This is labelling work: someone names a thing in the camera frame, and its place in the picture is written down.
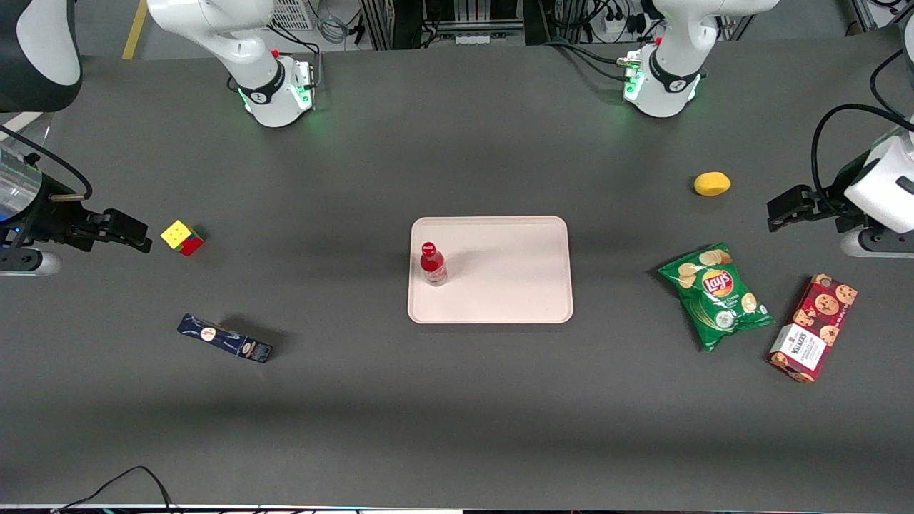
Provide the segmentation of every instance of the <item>blue box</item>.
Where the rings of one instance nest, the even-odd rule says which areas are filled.
[[[236,357],[261,363],[266,362],[273,351],[272,346],[253,337],[247,337],[190,314],[184,315],[181,324],[177,326],[177,331],[185,336],[207,342],[216,348],[222,348]]]

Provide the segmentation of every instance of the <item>yellow lemon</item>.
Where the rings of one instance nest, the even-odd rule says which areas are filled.
[[[703,197],[715,197],[730,189],[730,179],[719,171],[702,173],[695,179],[695,192]]]

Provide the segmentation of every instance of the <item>red cookie box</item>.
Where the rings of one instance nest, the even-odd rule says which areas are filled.
[[[791,323],[781,329],[768,360],[798,382],[815,382],[841,332],[857,291],[819,273],[803,293]]]

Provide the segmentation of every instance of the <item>plastic bottle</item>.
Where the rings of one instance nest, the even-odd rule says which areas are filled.
[[[448,267],[444,265],[444,256],[434,243],[427,242],[422,245],[422,257],[420,258],[422,271],[425,273],[425,280],[431,285],[442,285],[448,280]]]

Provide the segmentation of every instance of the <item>wire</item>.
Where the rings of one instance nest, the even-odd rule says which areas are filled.
[[[44,146],[39,145],[38,143],[35,143],[35,142],[31,141],[30,139],[27,139],[24,136],[19,135],[18,133],[9,130],[8,128],[4,127],[3,125],[0,125],[0,132],[3,132],[4,134],[12,137],[13,139],[17,140],[19,143],[22,143],[23,145],[31,147],[33,150],[36,150],[44,155],[47,155],[48,157],[51,158],[51,160],[53,160],[57,164],[63,166],[64,169],[66,169],[67,171],[72,173],[73,176],[76,177],[80,181],[82,186],[86,188],[86,192],[81,195],[52,195],[50,197],[51,201],[54,201],[54,202],[81,201],[81,200],[88,200],[92,196],[92,184],[90,184],[89,180],[84,175],[82,175],[78,169],[73,167],[73,165],[71,165],[67,161],[61,159],[60,157],[57,156],[57,154],[55,154],[54,152],[51,152]]]
[[[610,58],[606,58],[603,56],[599,56],[599,55],[591,52],[590,50],[587,50],[586,48],[579,47],[577,45],[572,45],[571,43],[568,43],[568,41],[566,41],[565,39],[562,39],[560,37],[556,37],[556,38],[552,39],[551,41],[547,41],[546,43],[543,43],[543,45],[547,46],[547,47],[567,48],[572,51],[580,52],[593,60],[596,60],[598,62],[604,62],[606,64],[615,64],[616,63],[616,59],[610,59]]]
[[[327,11],[327,16],[318,16],[317,11],[314,10],[314,5],[311,4],[311,0],[307,0],[307,2],[308,6],[311,7],[311,12],[314,13],[314,17],[317,18],[317,30],[321,33],[321,36],[329,43],[334,43],[335,45],[342,43],[345,45],[346,38],[349,37],[349,25],[356,21],[358,13],[352,16],[349,23],[346,23],[329,11]]]
[[[152,479],[155,481],[155,484],[156,484],[157,486],[159,486],[159,492],[162,494],[162,501],[165,502],[165,510],[167,510],[168,512],[173,512],[172,509],[171,509],[171,506],[174,505],[175,507],[177,507],[177,504],[176,504],[174,501],[172,501],[171,496],[168,494],[168,490],[165,489],[165,485],[162,484],[162,481],[159,480],[159,477],[157,477],[157,476],[155,475],[155,473],[153,473],[153,472],[152,472],[148,467],[146,467],[146,466],[134,466],[134,467],[131,467],[130,469],[128,469],[127,471],[124,471],[123,473],[119,474],[118,476],[112,478],[111,480],[105,482],[105,483],[102,484],[101,487],[99,487],[94,493],[88,495],[87,497],[82,498],[82,499],[78,499],[78,500],[76,500],[76,501],[74,501],[74,502],[72,502],[72,503],[68,503],[67,505],[65,505],[65,506],[63,506],[63,507],[61,507],[61,508],[59,508],[59,509],[52,509],[48,514],[57,514],[58,512],[63,512],[64,510],[67,510],[67,509],[69,509],[70,507],[73,507],[73,506],[75,506],[75,505],[81,505],[81,504],[83,504],[83,503],[86,503],[87,501],[89,501],[89,500],[91,500],[91,499],[93,499],[93,498],[99,496],[99,494],[100,494],[103,490],[105,490],[105,488],[106,488],[107,486],[110,486],[110,485],[113,484],[114,482],[120,480],[122,477],[124,477],[125,475],[127,475],[128,473],[130,473],[131,471],[134,471],[134,470],[136,470],[136,469],[142,469],[143,471],[146,472],[146,475],[149,475],[150,477],[152,477]]]
[[[282,30],[284,30],[286,34],[283,34],[283,33],[280,32],[279,30],[277,30],[277,29],[276,29],[277,27],[279,27],[279,28],[281,28]],[[314,55],[318,55],[318,54],[321,53],[321,47],[320,47],[317,43],[308,43],[308,42],[306,42],[306,41],[300,40],[300,39],[299,39],[298,37],[296,37],[292,32],[290,32],[289,29],[286,28],[286,27],[283,27],[283,26],[274,26],[273,24],[269,24],[269,25],[267,25],[267,28],[268,28],[269,30],[273,31],[277,36],[282,37],[283,39],[285,39],[285,40],[287,40],[287,41],[291,41],[292,43],[298,43],[299,45],[302,45],[302,46],[304,46],[305,48],[308,48],[309,50],[311,50],[311,52],[312,52]]]
[[[584,48],[576,47],[575,45],[572,45],[570,43],[561,42],[561,41],[548,41],[546,43],[543,43],[543,45],[547,46],[547,47],[564,48],[566,50],[569,50],[572,54],[574,54],[579,59],[581,59],[581,61],[584,64],[590,66],[594,71],[596,71],[603,77],[607,77],[607,78],[613,79],[613,80],[618,80],[619,82],[625,82],[628,80],[621,75],[612,75],[611,73],[607,73],[606,71],[601,70],[596,64],[594,64],[593,62],[590,61],[590,59],[595,59],[599,62],[615,64],[615,62],[616,62],[615,60],[609,60],[606,58],[602,58],[592,52],[585,50]]]
[[[828,120],[832,119],[832,116],[838,114],[841,111],[870,112],[885,118],[910,132],[914,132],[914,123],[905,120],[902,116],[896,116],[892,112],[883,111],[882,109],[878,109],[872,105],[865,105],[863,103],[844,103],[842,105],[838,105],[831,111],[827,112],[825,116],[822,117],[822,120],[819,121],[819,124],[815,127],[815,132],[813,133],[813,146],[811,150],[811,170],[813,173],[813,185],[815,186],[815,192],[819,195],[819,198],[823,200],[828,210],[831,210],[835,216],[839,218],[849,218],[847,215],[839,211],[838,208],[834,206],[834,204],[832,204],[832,200],[830,198],[825,196],[825,190],[822,187],[822,181],[819,179],[819,138],[822,137],[822,130],[825,128],[825,124],[828,123]]]
[[[425,43],[420,44],[421,48],[428,48],[429,45],[431,44],[431,42],[438,38],[438,27],[441,25],[441,18],[443,16],[444,16],[444,3],[442,2],[438,8],[438,19],[435,20],[435,25],[433,25],[431,29],[428,29],[427,27],[425,27],[425,22],[427,20],[422,20],[422,26],[425,27],[427,30],[429,30],[429,32],[431,32],[431,36]]]
[[[660,18],[660,19],[658,19],[657,21],[653,22],[653,23],[651,24],[650,28],[648,28],[648,29],[644,32],[644,35],[641,36],[641,38],[640,38],[640,40],[641,40],[641,46],[642,46],[642,47],[647,43],[648,40],[651,39],[651,33],[654,32],[654,29],[656,29],[657,26],[660,25],[660,24],[662,24],[662,23],[665,24],[665,23],[666,23],[666,20],[663,19],[663,18]]]
[[[622,34],[625,34],[625,29],[628,27],[628,18],[632,15],[632,3],[630,0],[624,0],[625,3],[625,23],[622,25],[622,30],[619,31],[619,35],[616,36],[613,43],[618,43],[619,39],[622,39]]]
[[[876,101],[879,102],[879,105],[882,105],[883,107],[886,108],[887,111],[889,111],[901,118],[904,118],[905,115],[902,114],[901,112],[899,112],[897,109],[895,109],[891,105],[889,105],[888,102],[886,102],[886,100],[884,98],[882,98],[882,95],[879,94],[879,90],[876,87],[876,78],[879,76],[880,71],[884,70],[885,67],[888,66],[893,60],[901,57],[901,54],[903,54],[903,53],[904,53],[904,50],[899,50],[899,51],[895,52],[894,54],[892,54],[888,59],[882,61],[882,64],[880,64],[879,66],[876,66],[876,69],[873,70],[873,74],[869,76],[869,90],[873,92],[873,96],[876,97]]]
[[[602,12],[603,9],[605,9],[609,6],[610,6],[610,3],[608,0],[593,0],[593,11],[591,11],[590,14],[588,14],[587,16],[584,16],[584,18],[579,21],[566,23],[566,22],[558,21],[556,19],[556,16],[555,16],[556,7],[555,7],[555,3],[554,3],[552,5],[552,11],[548,13],[547,19],[548,19],[549,23],[551,23],[552,25],[554,25],[558,28],[563,28],[565,30],[574,30],[576,28],[582,28],[585,25],[589,24],[590,21],[593,20],[593,18],[597,17],[600,14],[600,12]]]
[[[306,41],[300,40],[292,32],[290,32],[288,28],[283,26],[279,26],[279,28],[281,28],[286,34],[283,34],[277,30],[272,23],[267,25],[267,28],[276,33],[277,36],[282,37],[287,41],[291,41],[292,43],[298,43],[299,45],[302,45],[313,52],[313,54],[317,57],[317,79],[314,80],[314,87],[316,88],[317,86],[321,85],[321,81],[324,79],[324,53],[321,52],[320,45],[317,43],[308,43]]]

